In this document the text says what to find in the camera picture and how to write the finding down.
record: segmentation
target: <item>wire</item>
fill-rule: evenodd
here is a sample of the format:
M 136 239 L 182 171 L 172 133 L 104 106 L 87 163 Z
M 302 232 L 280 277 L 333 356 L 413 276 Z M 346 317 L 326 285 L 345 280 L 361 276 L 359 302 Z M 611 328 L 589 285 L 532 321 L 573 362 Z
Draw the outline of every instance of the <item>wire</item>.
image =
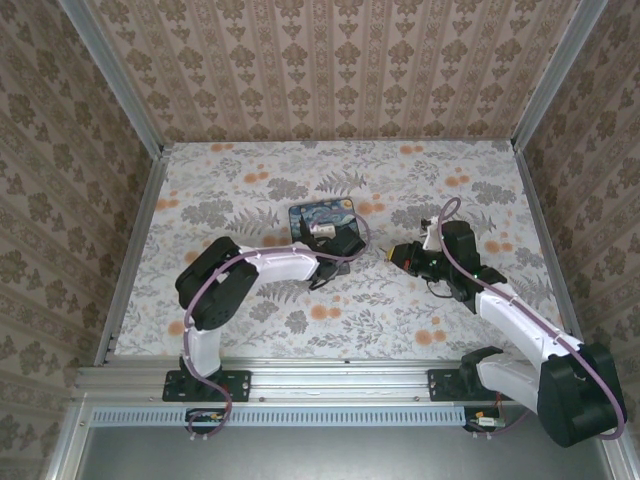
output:
M 220 423 L 209 433 L 206 434 L 206 436 L 212 436 L 217 434 L 220 430 L 222 430 L 222 427 L 224 427 L 224 425 L 227 423 L 227 421 L 229 420 L 229 417 L 231 416 L 231 410 L 232 410 L 232 399 L 231 399 L 231 395 L 229 395 L 229 392 L 227 392 L 224 388 L 220 387 L 219 385 L 217 385 L 216 383 L 212 382 L 211 380 L 207 379 L 206 377 L 200 375 L 194 365 L 193 362 L 191 361 L 191 354 L 190 354 L 190 348 L 189 348 L 189 331 L 191 330 L 191 328 L 194 328 L 194 322 L 191 319 L 191 315 L 193 313 L 193 310 L 195 309 L 196 305 L 198 304 L 198 302 L 200 301 L 200 299 L 202 298 L 202 296 L 204 295 L 204 293 L 209 289 L 209 287 L 213 284 L 213 282 L 216 281 L 216 279 L 222 275 L 224 272 L 226 272 L 230 267 L 232 267 L 233 265 L 235 265 L 236 263 L 244 260 L 245 258 L 251 258 L 251 257 L 257 257 L 257 256 L 263 256 L 263 255 L 279 255 L 282 253 L 295 253 L 296 255 L 305 255 L 308 257 L 313 257 L 313 258 L 326 258 L 329 260 L 335 260 L 336 262 L 338 262 L 338 264 L 342 264 L 344 262 L 352 262 L 358 258 L 360 258 L 362 255 L 365 254 L 365 252 L 369 249 L 369 245 L 371 243 L 371 229 L 369 228 L 369 224 L 366 222 L 366 220 L 359 215 L 358 213 L 355 213 L 354 211 L 349 210 L 348 211 L 349 214 L 353 215 L 356 217 L 356 219 L 360 220 L 360 222 L 362 223 L 362 225 L 364 226 L 365 232 L 366 232 L 366 242 L 365 242 L 365 247 L 360 250 L 358 253 L 356 253 L 355 255 L 351 255 L 349 257 L 340 257 L 337 255 L 330 255 L 328 253 L 323 253 L 323 252 L 314 252 L 313 250 L 307 250 L 304 248 L 297 248 L 297 247 L 280 247 L 280 248 L 266 248 L 266 249 L 262 249 L 262 250 L 251 250 L 248 252 L 244 252 L 241 253 L 240 255 L 236 255 L 235 257 L 231 258 L 230 260 L 228 260 L 227 262 L 223 263 L 220 267 L 218 267 L 216 270 L 214 270 L 214 272 L 211 274 L 211 276 L 202 284 L 202 286 L 200 287 L 200 290 L 198 290 L 196 292 L 196 294 L 193 296 L 193 298 L 191 299 L 191 302 L 189 303 L 189 306 L 187 307 L 187 310 L 184 314 L 184 333 L 182 335 L 182 345 L 184 348 L 184 355 L 183 355 L 183 359 L 184 359 L 184 363 L 187 367 L 187 370 L 189 371 L 189 373 L 193 376 L 193 378 L 195 378 L 196 380 L 204 383 L 205 385 L 207 385 L 208 387 L 216 390 L 217 392 L 219 392 L 220 394 L 222 394 L 222 396 L 224 397 L 225 400 L 225 415 L 222 417 L 222 420 L 220 420 Z M 189 433 L 191 434 L 191 438 L 195 438 L 196 436 L 198 436 L 198 434 L 196 434 L 193 431 L 193 420 L 196 416 L 192 416 L 187 430 L 189 431 Z
M 449 207 L 451 207 L 451 205 L 453 205 L 454 203 L 456 205 L 453 208 L 453 211 L 451 213 L 447 213 L 447 210 L 449 210 Z M 460 200 L 459 197 L 453 197 L 447 203 L 444 204 L 444 207 L 442 207 L 442 210 L 440 211 L 440 215 L 438 215 L 438 235 L 439 235 L 438 238 L 440 239 L 440 245 L 442 246 L 442 251 L 444 252 L 449 262 L 451 262 L 451 265 L 453 265 L 456 268 L 456 270 L 458 270 L 461 274 L 463 274 L 465 277 L 470 279 L 472 282 L 477 283 L 482 288 L 495 293 L 496 295 L 503 298 L 504 300 L 507 300 L 512 305 L 515 305 L 516 308 L 518 308 L 531 321 L 533 321 L 536 325 L 538 325 L 547 335 L 553 338 L 555 342 L 562 345 L 571 354 L 571 356 L 576 359 L 576 361 L 580 364 L 580 366 L 582 366 L 582 368 L 585 369 L 585 371 L 591 376 L 591 378 L 593 378 L 593 380 L 602 389 L 602 391 L 606 395 L 609 402 L 611 402 L 611 406 L 613 407 L 613 410 L 616 414 L 616 419 L 618 421 L 618 426 L 615 432 L 611 434 L 600 434 L 598 435 L 598 438 L 602 440 L 616 440 L 620 438 L 625 428 L 622 407 L 618 403 L 618 400 L 616 399 L 615 395 L 613 394 L 609 386 L 605 383 L 602 377 L 600 377 L 600 375 L 598 375 L 598 373 L 591 367 L 591 365 L 589 365 L 589 363 L 587 363 L 587 361 L 584 358 L 582 358 L 580 354 L 566 340 L 558 336 L 557 332 L 553 330 L 553 328 L 548 326 L 545 322 L 541 321 L 523 303 L 521 303 L 517 299 L 510 298 L 507 294 L 505 294 L 503 291 L 499 290 L 498 288 L 494 287 L 493 285 L 490 285 L 482 280 L 475 278 L 471 273 L 467 272 L 464 268 L 462 268 L 462 266 L 460 266 L 460 264 L 456 262 L 455 258 L 453 258 L 453 255 L 451 255 L 451 253 L 447 249 L 447 246 L 445 245 L 445 242 L 443 241 L 442 224 L 444 223 L 445 220 L 451 218 L 458 211 L 461 204 L 462 204 L 462 201 Z M 509 427 L 505 427 L 504 429 L 500 430 L 500 433 L 504 433 L 506 430 L 510 430 L 513 426 L 520 423 L 520 421 L 526 415 L 527 413 L 525 412 L 525 415 L 523 415 L 518 420 L 513 422 Z
M 498 412 L 500 413 L 500 416 L 504 418 L 506 422 L 507 415 L 505 414 L 504 409 L 502 408 L 502 395 L 500 394 L 500 392 L 496 392 L 496 405 L 498 406 Z
M 427 281 L 427 288 L 431 292 L 431 295 L 433 295 L 436 298 L 453 298 L 453 294 L 451 294 L 451 295 L 440 295 L 440 294 L 437 294 L 436 292 L 434 292 L 433 290 L 431 290 L 431 282 L 429 282 L 429 281 Z
M 191 434 L 192 440 L 195 439 L 197 435 L 202 435 L 202 438 L 206 440 L 210 435 L 215 435 L 215 433 L 217 433 L 216 428 L 220 426 L 219 424 L 217 427 L 215 427 L 213 430 L 207 433 L 197 434 L 196 432 L 193 431 L 193 423 L 195 422 L 196 418 L 210 416 L 213 419 L 213 417 L 211 416 L 211 413 L 212 412 L 210 410 L 198 410 L 197 412 L 191 412 L 191 414 L 189 415 L 189 421 L 187 422 L 187 431 Z

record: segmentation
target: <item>perforated metal strip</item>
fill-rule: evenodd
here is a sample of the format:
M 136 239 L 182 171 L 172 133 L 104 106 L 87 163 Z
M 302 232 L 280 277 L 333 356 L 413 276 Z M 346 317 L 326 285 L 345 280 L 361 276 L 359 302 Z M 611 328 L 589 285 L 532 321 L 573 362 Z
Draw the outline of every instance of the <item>perforated metal strip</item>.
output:
M 184 407 L 97 407 L 92 427 L 185 426 Z M 228 426 L 236 427 L 396 427 L 464 425 L 463 407 L 276 408 L 236 407 Z M 195 422 L 194 425 L 209 425 Z

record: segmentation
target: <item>metal frame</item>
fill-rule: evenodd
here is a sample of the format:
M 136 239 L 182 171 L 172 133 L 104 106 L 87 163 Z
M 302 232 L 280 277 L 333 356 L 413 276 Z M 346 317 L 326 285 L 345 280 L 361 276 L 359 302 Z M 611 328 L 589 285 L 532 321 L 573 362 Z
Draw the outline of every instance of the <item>metal frame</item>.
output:
M 191 407 L 94 407 L 91 428 L 188 427 Z M 212 423 L 196 418 L 194 427 Z M 461 427 L 464 407 L 266 407 L 236 405 L 227 427 Z
M 250 401 L 236 404 L 251 409 L 296 412 L 314 408 L 323 412 L 385 414 L 398 409 L 411 412 L 455 412 L 462 406 L 490 406 L 493 402 L 431 403 L 426 372 L 457 368 L 451 361 L 344 361 L 226 359 L 225 368 L 252 371 Z M 93 412 L 103 406 L 183 409 L 222 408 L 223 403 L 165 403 L 162 389 L 166 372 L 176 368 L 173 357 L 123 360 L 104 367 L 82 368 L 49 467 L 47 480 L 74 480 L 88 438 Z M 506 406 L 515 405 L 505 402 Z
M 142 200 L 140 201 L 140 209 L 138 210 L 136 222 L 131 232 L 127 253 L 125 254 L 120 276 L 118 277 L 118 283 L 116 284 L 113 299 L 111 300 L 94 365 L 104 364 L 111 341 L 114 339 L 115 330 L 120 328 L 127 311 L 129 297 L 131 296 L 138 265 L 140 265 L 140 259 L 142 258 L 144 244 L 147 239 L 147 234 L 149 233 L 158 195 L 160 195 L 160 189 L 165 179 L 170 155 L 171 148 L 165 148 L 160 160 L 151 164 L 151 171 L 149 172 L 147 185 L 144 189 Z
M 162 134 L 156 130 L 153 122 L 126 74 L 126 69 L 116 57 L 94 18 L 88 2 L 78 0 L 60 0 L 62 8 L 80 34 L 91 57 L 107 80 L 118 103 L 129 117 L 129 121 L 138 133 L 138 137 L 154 161 L 161 155 Z
M 618 440 L 603 441 L 602 445 L 614 479 L 640 478 L 638 455 L 628 431 Z
M 549 108 L 553 97 L 569 73 L 571 65 L 582 49 L 600 14 L 607 6 L 607 0 L 584 0 L 580 2 L 569 22 L 549 65 L 538 82 L 525 108 L 518 126 L 513 133 L 516 150 L 524 149 L 542 116 Z

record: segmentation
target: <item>patterned wall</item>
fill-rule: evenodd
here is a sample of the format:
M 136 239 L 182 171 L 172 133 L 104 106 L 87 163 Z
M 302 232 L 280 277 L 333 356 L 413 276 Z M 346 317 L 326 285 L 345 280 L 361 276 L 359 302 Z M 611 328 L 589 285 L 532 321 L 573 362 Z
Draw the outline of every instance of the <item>patterned wall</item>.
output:
M 91 364 L 149 158 L 55 1 L 0 2 L 0 478 L 37 478 Z
M 609 2 L 525 154 L 585 336 L 640 439 L 640 2 Z
M 508 138 L 578 0 L 89 0 L 165 141 Z

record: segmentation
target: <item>gray floor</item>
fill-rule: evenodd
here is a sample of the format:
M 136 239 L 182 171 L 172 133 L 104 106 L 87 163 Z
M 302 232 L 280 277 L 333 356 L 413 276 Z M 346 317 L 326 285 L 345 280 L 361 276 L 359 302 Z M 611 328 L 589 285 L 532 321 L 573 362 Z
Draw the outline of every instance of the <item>gray floor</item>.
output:
M 461 428 L 240 428 L 190 441 L 178 428 L 96 428 L 86 480 L 411 480 L 611 478 L 595 440 L 562 449 L 536 418 L 504 436 Z

